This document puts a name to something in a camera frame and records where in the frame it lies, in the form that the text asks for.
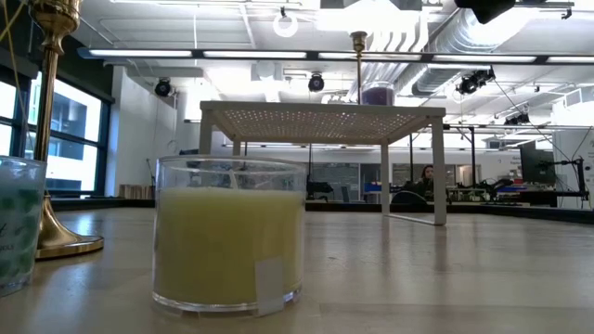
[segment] purple object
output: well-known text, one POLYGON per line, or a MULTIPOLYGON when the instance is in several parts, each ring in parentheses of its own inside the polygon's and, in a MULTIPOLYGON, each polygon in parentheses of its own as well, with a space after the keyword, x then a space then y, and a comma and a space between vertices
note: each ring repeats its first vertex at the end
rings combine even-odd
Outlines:
POLYGON ((361 94, 362 103, 372 106, 393 106, 394 86, 391 83, 367 83, 361 94))

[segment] white table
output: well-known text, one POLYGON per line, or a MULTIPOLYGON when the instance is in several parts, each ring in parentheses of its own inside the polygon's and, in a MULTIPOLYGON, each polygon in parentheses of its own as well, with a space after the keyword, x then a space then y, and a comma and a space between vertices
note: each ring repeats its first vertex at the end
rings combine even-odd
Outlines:
MULTIPOLYGON (((233 141, 236 156, 240 155, 241 142, 379 145, 383 185, 390 184, 390 144, 431 126, 435 217, 425 223, 446 224, 444 108, 234 101, 204 101, 200 108, 200 154, 211 153, 214 126, 233 141)), ((390 202, 390 188, 383 186, 382 213, 407 219, 391 215, 390 202)))

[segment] speaker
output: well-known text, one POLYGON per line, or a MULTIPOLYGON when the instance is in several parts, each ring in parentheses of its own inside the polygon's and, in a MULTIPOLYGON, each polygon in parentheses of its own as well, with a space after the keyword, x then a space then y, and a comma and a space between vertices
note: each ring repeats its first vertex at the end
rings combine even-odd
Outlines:
POLYGON ((512 9, 515 0, 455 0, 456 6, 470 8, 479 22, 486 24, 499 15, 512 9))

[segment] white label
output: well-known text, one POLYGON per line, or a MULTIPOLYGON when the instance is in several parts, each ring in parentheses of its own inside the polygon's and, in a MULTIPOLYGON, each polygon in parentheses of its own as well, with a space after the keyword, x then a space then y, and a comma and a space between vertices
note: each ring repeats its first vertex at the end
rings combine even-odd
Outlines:
POLYGON ((280 257, 256 262, 256 301, 258 316, 282 311, 283 299, 282 259, 280 257))

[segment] computer monitor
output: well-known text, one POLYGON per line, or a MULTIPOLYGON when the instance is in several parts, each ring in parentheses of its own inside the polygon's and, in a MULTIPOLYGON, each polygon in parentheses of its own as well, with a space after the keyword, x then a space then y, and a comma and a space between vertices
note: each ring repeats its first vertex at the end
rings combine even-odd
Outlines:
POLYGON ((520 146, 522 156, 522 177, 525 183, 554 186, 557 181, 553 152, 536 149, 532 142, 520 146))

